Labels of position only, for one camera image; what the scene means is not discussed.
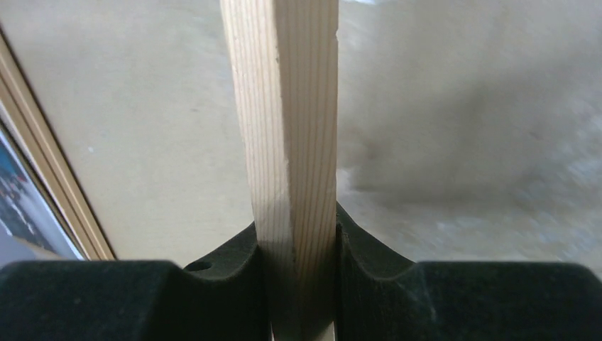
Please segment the wooden picture frame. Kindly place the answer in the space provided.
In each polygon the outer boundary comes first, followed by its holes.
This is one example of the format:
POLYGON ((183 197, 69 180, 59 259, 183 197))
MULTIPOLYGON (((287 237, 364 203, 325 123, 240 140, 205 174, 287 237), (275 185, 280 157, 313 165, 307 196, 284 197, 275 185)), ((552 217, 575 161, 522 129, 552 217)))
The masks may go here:
POLYGON ((332 339, 336 1, 2 1, 115 255, 183 264, 251 220, 277 340, 332 339))

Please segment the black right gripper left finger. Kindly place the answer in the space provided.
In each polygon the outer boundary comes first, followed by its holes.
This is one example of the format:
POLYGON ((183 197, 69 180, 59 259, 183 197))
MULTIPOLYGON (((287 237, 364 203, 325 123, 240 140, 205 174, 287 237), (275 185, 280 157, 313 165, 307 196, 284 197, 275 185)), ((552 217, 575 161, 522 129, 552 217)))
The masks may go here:
POLYGON ((2 340, 269 340, 256 230, 170 261, 20 261, 1 270, 2 340))

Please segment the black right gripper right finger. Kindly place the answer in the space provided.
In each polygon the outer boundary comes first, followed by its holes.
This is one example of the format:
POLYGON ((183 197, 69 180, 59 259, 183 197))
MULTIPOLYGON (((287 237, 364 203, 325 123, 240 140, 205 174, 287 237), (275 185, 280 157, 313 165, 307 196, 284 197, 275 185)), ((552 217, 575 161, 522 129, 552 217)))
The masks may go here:
POLYGON ((336 209, 338 340, 600 340, 601 281, 580 264, 413 262, 336 209))

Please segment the printed photo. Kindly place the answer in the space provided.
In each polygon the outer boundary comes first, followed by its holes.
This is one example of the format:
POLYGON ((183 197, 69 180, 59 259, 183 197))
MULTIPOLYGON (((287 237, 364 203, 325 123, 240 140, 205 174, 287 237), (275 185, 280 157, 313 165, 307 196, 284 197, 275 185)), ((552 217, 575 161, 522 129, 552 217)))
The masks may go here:
POLYGON ((1 127, 1 228, 40 259, 84 261, 40 181, 6 127, 1 127))

